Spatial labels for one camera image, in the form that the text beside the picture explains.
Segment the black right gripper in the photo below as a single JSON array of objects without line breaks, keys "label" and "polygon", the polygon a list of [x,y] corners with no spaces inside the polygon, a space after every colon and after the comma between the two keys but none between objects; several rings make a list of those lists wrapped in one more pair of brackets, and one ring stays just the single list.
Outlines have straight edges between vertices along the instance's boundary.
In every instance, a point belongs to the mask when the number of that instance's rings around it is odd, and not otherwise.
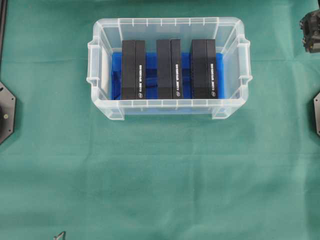
[{"label": "black right gripper", "polygon": [[299,22],[303,31],[302,43],[308,53],[320,52],[320,11],[307,13]]}]

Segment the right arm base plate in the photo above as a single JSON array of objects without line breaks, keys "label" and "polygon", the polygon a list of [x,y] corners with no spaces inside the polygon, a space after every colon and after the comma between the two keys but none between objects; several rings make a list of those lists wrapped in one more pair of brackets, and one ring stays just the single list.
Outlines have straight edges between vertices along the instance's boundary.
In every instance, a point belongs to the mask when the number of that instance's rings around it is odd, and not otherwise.
[{"label": "right arm base plate", "polygon": [[320,92],[313,99],[316,133],[320,136]]}]

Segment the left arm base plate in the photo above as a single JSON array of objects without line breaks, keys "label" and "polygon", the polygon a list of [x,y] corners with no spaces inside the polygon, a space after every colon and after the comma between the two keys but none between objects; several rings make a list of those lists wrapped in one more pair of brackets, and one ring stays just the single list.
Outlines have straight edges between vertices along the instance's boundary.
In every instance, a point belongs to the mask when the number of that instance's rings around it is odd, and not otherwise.
[{"label": "left arm base plate", "polygon": [[2,144],[15,129],[16,97],[0,83],[0,144]]}]

